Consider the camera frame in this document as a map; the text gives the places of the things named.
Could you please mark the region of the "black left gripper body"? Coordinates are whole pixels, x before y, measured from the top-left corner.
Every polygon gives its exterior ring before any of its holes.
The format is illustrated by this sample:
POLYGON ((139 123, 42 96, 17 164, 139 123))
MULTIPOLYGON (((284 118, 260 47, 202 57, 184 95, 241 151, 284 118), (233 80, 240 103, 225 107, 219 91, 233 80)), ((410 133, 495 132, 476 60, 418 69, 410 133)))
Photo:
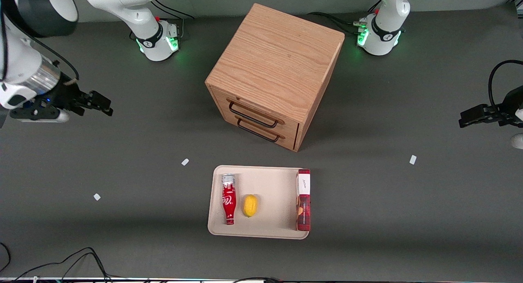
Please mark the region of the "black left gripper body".
POLYGON ((517 128, 523 126, 523 121, 517 117, 516 112, 523 104, 523 86, 508 92, 503 102, 499 104, 499 111, 505 117, 506 121, 500 121, 499 126, 512 125, 517 128))

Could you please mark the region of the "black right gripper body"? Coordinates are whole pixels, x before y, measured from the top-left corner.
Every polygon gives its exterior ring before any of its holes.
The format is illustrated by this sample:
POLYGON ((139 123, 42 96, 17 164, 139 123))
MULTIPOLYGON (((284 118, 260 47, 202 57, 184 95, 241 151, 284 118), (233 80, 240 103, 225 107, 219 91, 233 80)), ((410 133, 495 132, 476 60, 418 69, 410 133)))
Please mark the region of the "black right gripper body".
POLYGON ((73 113, 85 113, 87 94, 76 83, 65 85, 61 79, 58 84, 45 94, 47 102, 55 108, 73 113))

